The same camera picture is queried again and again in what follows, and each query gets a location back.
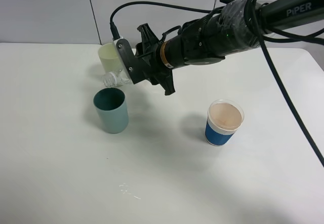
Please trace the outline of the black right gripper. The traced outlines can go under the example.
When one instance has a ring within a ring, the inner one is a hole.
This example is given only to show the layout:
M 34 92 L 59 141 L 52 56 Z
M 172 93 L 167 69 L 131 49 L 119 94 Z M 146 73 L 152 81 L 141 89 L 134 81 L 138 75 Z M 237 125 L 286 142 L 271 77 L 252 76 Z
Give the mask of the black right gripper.
M 148 80 L 153 85 L 160 84 L 166 96 L 172 95 L 176 92 L 173 73 L 163 64 L 159 56 L 159 39 L 147 23 L 139 25 L 137 30 L 141 34 L 141 42 L 136 45 L 133 82 L 137 84 Z

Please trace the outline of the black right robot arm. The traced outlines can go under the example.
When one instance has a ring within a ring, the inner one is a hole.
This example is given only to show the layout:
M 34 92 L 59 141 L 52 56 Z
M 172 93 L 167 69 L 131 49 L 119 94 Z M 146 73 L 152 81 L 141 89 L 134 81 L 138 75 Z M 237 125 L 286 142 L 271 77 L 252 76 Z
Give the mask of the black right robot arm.
M 174 69 L 217 63 L 230 54 L 257 47 L 270 62 L 266 42 L 323 44 L 323 30 L 309 35 L 289 32 L 290 28 L 322 20 L 323 0 L 276 0 L 264 4 L 257 0 L 221 1 L 222 7 L 176 26 L 178 34 L 170 40 L 166 34 L 158 39 L 147 24 L 140 25 L 141 42 L 136 52 L 123 60 L 133 83 L 148 80 L 171 95 L 175 92 Z

